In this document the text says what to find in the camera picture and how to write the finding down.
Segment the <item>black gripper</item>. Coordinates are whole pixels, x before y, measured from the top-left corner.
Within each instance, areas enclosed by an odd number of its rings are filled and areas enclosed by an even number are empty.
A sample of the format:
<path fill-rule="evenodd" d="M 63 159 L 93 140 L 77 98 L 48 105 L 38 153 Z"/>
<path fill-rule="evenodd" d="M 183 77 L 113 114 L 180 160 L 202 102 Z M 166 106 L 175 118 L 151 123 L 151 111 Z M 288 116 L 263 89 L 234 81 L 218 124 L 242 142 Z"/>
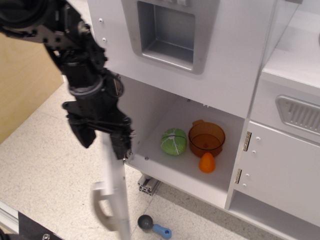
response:
<path fill-rule="evenodd" d="M 94 87 L 69 88 L 75 101 L 62 104 L 72 132 L 88 149 L 96 139 L 95 131 L 111 134 L 111 144 L 117 160 L 132 150 L 131 119 L 118 109 L 118 100 L 124 93 L 121 82 L 101 82 Z"/>

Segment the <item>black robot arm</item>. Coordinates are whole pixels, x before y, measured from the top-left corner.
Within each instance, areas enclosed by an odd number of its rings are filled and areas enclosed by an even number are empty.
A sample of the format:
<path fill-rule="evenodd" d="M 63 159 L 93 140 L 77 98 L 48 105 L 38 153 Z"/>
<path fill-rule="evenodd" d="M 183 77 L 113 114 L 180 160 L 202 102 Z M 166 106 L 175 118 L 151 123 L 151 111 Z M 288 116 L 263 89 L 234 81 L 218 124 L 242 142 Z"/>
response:
<path fill-rule="evenodd" d="M 67 78 L 74 101 L 63 103 L 69 125 L 88 148 L 96 131 L 110 135 L 118 160 L 132 148 L 131 119 L 118 107 L 124 92 L 119 76 L 105 68 L 105 49 L 95 41 L 89 24 L 66 0 L 3 0 L 0 31 L 7 37 L 43 44 Z"/>

